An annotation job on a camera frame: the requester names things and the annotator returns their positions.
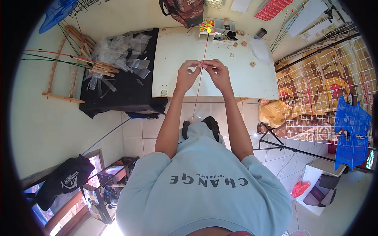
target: hand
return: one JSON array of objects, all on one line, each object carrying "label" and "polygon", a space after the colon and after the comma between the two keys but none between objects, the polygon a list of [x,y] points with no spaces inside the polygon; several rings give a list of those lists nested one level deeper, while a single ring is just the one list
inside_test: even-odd
[{"label": "hand", "polygon": [[201,62],[203,64],[203,68],[209,73],[215,87],[220,90],[223,96],[231,94],[233,96],[234,91],[231,87],[228,68],[218,59],[205,60]]},{"label": "hand", "polygon": [[181,67],[178,69],[177,74],[177,83],[176,83],[176,92],[186,93],[192,85],[194,84],[195,79],[201,72],[202,64],[196,60],[187,60]]}]

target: thread spool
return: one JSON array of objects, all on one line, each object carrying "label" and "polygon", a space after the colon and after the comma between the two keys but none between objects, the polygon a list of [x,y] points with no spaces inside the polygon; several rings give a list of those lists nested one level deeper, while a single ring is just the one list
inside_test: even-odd
[{"label": "thread spool", "polygon": [[261,39],[267,31],[264,28],[261,28],[260,31],[254,36],[255,39]]}]

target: light blue t-shirt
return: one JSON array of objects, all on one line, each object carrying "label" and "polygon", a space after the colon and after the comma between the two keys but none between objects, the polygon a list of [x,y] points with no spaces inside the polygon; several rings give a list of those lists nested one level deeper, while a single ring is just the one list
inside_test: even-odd
[{"label": "light blue t-shirt", "polygon": [[241,162],[205,123],[180,131],[177,154],[136,162],[122,190],[117,224],[127,236],[184,236],[206,227],[281,236],[293,209],[276,176],[255,156]]}]

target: red plastic bag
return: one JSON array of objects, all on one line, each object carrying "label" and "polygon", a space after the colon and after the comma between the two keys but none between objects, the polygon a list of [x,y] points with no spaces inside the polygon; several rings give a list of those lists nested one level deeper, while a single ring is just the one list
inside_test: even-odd
[{"label": "red plastic bag", "polygon": [[300,195],[302,195],[306,191],[306,189],[308,189],[309,186],[310,186],[310,182],[306,182],[302,184],[299,181],[298,183],[296,183],[292,191],[293,198],[297,198]]}]

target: person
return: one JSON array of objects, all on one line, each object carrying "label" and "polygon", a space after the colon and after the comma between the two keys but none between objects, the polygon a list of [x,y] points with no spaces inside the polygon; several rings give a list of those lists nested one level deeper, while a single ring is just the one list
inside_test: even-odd
[{"label": "person", "polygon": [[[201,67],[224,97],[232,151],[213,132],[218,127],[212,117],[179,129],[184,95]],[[116,220],[122,233],[281,236],[292,213],[281,182],[253,155],[228,68],[217,59],[187,60],[178,70],[155,152],[136,162],[119,197]]]}]

